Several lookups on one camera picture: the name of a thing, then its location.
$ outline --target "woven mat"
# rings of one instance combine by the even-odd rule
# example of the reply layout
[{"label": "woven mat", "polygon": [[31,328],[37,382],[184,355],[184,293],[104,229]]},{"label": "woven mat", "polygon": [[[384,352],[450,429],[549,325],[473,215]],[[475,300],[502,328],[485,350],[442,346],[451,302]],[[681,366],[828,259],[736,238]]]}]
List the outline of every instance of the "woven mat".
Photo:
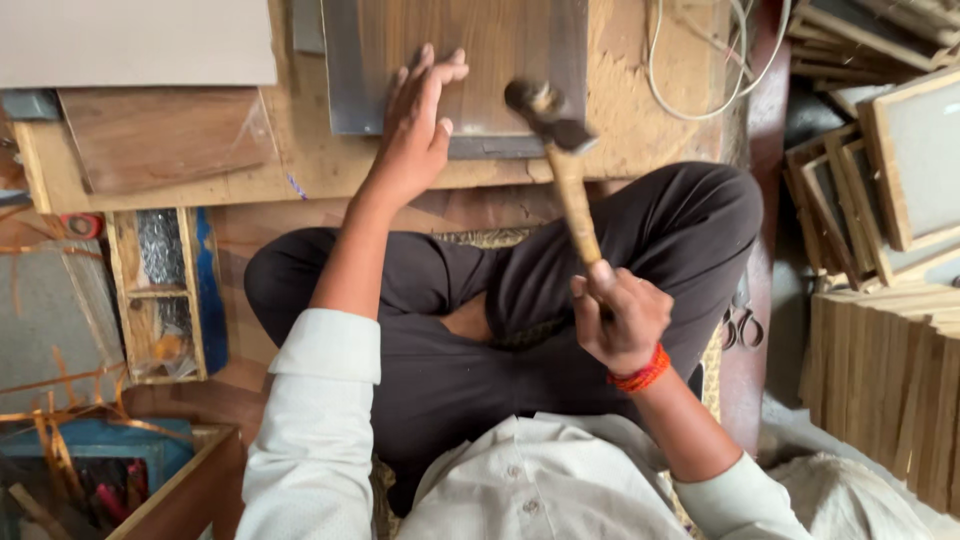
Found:
[{"label": "woven mat", "polygon": [[[494,229],[490,231],[467,231],[464,233],[434,233],[433,236],[438,240],[453,242],[457,244],[468,244],[484,249],[506,248],[517,245],[520,240],[526,238],[537,228],[515,228],[515,229]],[[535,331],[526,336],[514,336],[512,342],[524,341],[526,339],[536,339],[542,331],[542,325],[533,329]],[[700,361],[704,364],[704,406],[710,411],[710,414],[720,422],[720,356],[722,353],[723,337],[721,334],[722,326],[717,326],[713,337],[707,344],[704,354]],[[373,470],[370,476],[373,486],[373,521],[376,523],[377,539],[391,540],[396,537],[396,532],[400,527],[400,520],[390,510],[387,504],[387,488],[394,484],[394,472],[386,466],[376,456],[373,457]],[[702,537],[696,527],[692,525],[686,512],[677,501],[676,494],[673,494],[675,512],[680,522],[690,528],[691,535],[694,538]]]}]

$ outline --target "shirt sleeve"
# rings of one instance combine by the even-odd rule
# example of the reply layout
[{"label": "shirt sleeve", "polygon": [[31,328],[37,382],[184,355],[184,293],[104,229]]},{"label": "shirt sleeve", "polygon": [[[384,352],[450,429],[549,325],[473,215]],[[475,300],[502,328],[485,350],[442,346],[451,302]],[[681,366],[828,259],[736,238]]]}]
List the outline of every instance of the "shirt sleeve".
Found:
[{"label": "shirt sleeve", "polygon": [[236,538],[370,538],[380,327],[308,309],[290,330],[244,475]]},{"label": "shirt sleeve", "polygon": [[686,513],[707,538],[813,539],[790,508],[786,488],[746,453],[714,479],[675,481],[674,487]]}]

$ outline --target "shirt cuff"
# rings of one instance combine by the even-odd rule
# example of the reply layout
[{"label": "shirt cuff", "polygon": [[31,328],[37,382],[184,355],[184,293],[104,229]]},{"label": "shirt cuff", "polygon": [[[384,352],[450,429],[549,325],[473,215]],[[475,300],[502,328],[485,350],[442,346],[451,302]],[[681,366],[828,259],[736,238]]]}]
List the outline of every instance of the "shirt cuff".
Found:
[{"label": "shirt cuff", "polygon": [[380,384],[380,325],[336,309],[300,314],[270,373]]},{"label": "shirt cuff", "polygon": [[750,523],[796,524],[786,488],[744,453],[718,477],[674,481],[680,503],[707,538],[719,538]]}]

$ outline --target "hammer head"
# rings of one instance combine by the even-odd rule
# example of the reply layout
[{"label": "hammer head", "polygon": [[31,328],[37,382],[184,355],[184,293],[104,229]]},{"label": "hammer head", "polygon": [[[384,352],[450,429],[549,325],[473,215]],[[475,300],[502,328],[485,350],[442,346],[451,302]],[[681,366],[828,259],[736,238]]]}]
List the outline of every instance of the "hammer head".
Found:
[{"label": "hammer head", "polygon": [[514,79],[503,91],[507,107],[523,117],[544,143],[552,142],[569,154],[581,154],[597,137],[581,120],[561,118],[564,95],[547,82]]}]

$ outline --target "hand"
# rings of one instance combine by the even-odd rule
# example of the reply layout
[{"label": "hand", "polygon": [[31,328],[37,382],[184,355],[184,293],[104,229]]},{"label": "hand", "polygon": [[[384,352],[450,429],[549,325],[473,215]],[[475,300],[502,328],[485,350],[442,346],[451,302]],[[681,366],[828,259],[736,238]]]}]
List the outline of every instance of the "hand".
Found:
[{"label": "hand", "polygon": [[446,149],[453,133],[449,118],[437,121],[443,86],[469,73],[463,49],[445,62],[434,63],[433,45],[420,51],[412,71],[401,67],[387,99],[383,140],[361,192],[401,209],[433,184],[446,166]]},{"label": "hand", "polygon": [[[588,274],[589,279],[574,276],[570,281],[577,342],[614,375],[631,375],[657,349],[670,324],[673,298],[626,268],[614,273],[605,260],[592,264]],[[601,320],[600,303],[613,311],[612,321]]]}]

